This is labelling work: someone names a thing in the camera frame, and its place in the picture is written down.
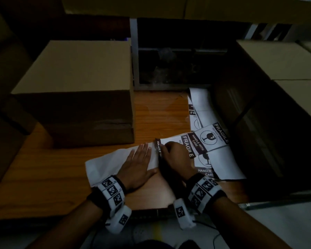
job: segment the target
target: hand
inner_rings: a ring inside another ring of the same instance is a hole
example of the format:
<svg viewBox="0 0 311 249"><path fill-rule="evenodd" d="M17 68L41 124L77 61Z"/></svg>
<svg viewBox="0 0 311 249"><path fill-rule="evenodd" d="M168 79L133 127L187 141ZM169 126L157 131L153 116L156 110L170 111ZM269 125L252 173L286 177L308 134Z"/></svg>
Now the hand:
<svg viewBox="0 0 311 249"><path fill-rule="evenodd" d="M137 151L132 150L127 160L117 173L117 178L126 187L126 190L134 190L144 185L148 179L158 172L158 168L147 170L151 159L151 147L141 144Z"/></svg>
<svg viewBox="0 0 311 249"><path fill-rule="evenodd" d="M169 166L176 171L183 181L189 180L197 171L191 167L189 153L186 147L177 142L167 142L165 145L160 144L162 157Z"/></svg>

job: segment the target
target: left hand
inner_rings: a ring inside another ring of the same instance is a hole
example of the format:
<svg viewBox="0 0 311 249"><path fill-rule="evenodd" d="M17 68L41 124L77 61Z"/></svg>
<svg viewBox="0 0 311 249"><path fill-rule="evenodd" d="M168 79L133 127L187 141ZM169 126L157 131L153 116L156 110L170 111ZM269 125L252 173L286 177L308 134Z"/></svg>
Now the left hand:
<svg viewBox="0 0 311 249"><path fill-rule="evenodd" d="M158 168L147 170L151 159L151 147L148 144L138 146L136 152L132 150L127 160L117 173L117 178L126 187L126 190L134 190L144 185L148 179L158 172Z"/></svg>

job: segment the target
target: right hand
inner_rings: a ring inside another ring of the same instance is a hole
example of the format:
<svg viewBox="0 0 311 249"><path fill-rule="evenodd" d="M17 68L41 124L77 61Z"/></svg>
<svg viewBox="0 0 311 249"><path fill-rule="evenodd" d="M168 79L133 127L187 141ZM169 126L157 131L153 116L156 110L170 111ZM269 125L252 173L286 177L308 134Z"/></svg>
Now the right hand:
<svg viewBox="0 0 311 249"><path fill-rule="evenodd" d="M197 171L191 167L191 160L186 147L177 142L167 142L160 144L162 157L169 166L177 172L183 181L189 180Z"/></svg>

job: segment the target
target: wooden desk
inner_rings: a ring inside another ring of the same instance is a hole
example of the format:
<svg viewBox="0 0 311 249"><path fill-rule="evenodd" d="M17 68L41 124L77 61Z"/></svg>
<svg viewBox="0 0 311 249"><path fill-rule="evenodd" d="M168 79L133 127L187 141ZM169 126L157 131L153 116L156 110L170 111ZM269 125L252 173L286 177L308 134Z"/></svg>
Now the wooden desk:
<svg viewBox="0 0 311 249"><path fill-rule="evenodd" d="M189 132L187 104L185 92L135 92L135 144L129 145L53 149L51 137L37 124L0 183L0 219L68 214L91 192L85 161ZM248 201L239 183L222 186L233 201ZM166 208L173 201L160 173L126 197L126 205L133 210Z"/></svg>

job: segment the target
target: desk surface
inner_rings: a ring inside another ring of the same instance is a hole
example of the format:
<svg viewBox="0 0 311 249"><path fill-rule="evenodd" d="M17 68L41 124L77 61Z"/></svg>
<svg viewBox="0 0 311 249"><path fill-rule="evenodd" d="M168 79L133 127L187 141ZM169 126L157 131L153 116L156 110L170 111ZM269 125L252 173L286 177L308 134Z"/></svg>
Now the desk surface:
<svg viewBox="0 0 311 249"><path fill-rule="evenodd" d="M135 92L135 144L53 149L38 123L0 182L0 219L66 215L91 192L85 161L190 131L185 92ZM235 202L248 202L240 182L222 182ZM166 208L174 195L158 173L126 197L133 210Z"/></svg>

